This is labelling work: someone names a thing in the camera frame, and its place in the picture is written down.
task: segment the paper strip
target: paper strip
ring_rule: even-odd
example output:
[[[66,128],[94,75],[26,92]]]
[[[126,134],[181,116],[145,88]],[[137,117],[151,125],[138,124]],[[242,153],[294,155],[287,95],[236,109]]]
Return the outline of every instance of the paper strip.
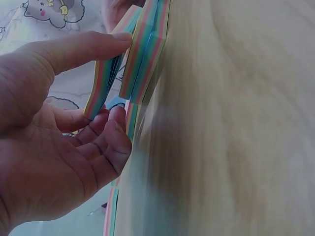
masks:
[[[142,60],[135,85],[133,86],[130,102],[136,104],[142,103],[149,82],[155,71],[166,41],[169,5],[170,0],[158,0],[154,31],[150,34],[144,59]]]
[[[155,14],[158,7],[157,0],[146,1],[134,30],[133,42],[127,59],[122,86],[119,96],[129,99],[134,82],[137,78],[145,48],[154,26]]]
[[[140,16],[142,8],[131,6],[112,33],[130,32],[133,33],[136,22]],[[84,116],[88,119],[94,119],[103,106],[110,88],[122,65],[124,54],[106,61],[95,62],[94,84],[84,110]]]

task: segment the skin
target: skin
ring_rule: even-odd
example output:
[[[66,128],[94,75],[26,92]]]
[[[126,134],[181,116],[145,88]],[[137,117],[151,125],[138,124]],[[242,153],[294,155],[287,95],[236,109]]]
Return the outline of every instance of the skin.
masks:
[[[90,121],[82,110],[44,101],[55,75],[130,45],[130,34],[87,32],[0,57],[1,236],[23,222],[65,215],[120,175],[131,153],[124,109],[104,107]]]
[[[143,7],[145,0],[103,0],[102,16],[107,32],[111,32],[131,5]]]

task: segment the bed sheet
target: bed sheet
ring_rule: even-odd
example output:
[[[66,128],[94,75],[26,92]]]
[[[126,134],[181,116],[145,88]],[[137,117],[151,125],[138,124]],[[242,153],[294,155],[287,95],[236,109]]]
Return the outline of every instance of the bed sheet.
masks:
[[[66,17],[60,11],[61,2],[67,6]],[[46,14],[42,16],[40,10],[46,10]],[[28,42],[89,30],[106,33],[100,0],[0,1],[0,55]],[[57,76],[47,102],[66,110],[85,107],[93,86],[94,65],[90,62]],[[123,69],[120,69],[107,101],[118,94]]]

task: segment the pastel striped paper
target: pastel striped paper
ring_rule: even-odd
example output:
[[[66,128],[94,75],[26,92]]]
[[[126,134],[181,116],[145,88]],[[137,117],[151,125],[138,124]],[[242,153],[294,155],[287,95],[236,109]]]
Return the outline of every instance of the pastel striped paper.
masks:
[[[131,6],[112,33],[133,33],[141,10],[141,7],[135,5]],[[84,116],[86,118],[91,120],[94,119],[100,108],[103,106],[122,65],[123,59],[124,54],[110,60],[95,62],[93,89],[84,110]]]
[[[133,34],[133,42],[127,59],[122,86],[119,96],[129,99],[134,82],[145,53],[150,34],[154,26],[155,14],[158,7],[157,0],[147,0]]]
[[[114,236],[118,192],[119,190],[117,187],[112,187],[110,190],[106,208],[103,236]]]
[[[130,97],[130,102],[141,104],[164,48],[170,0],[158,0],[154,31],[151,32],[144,57]]]

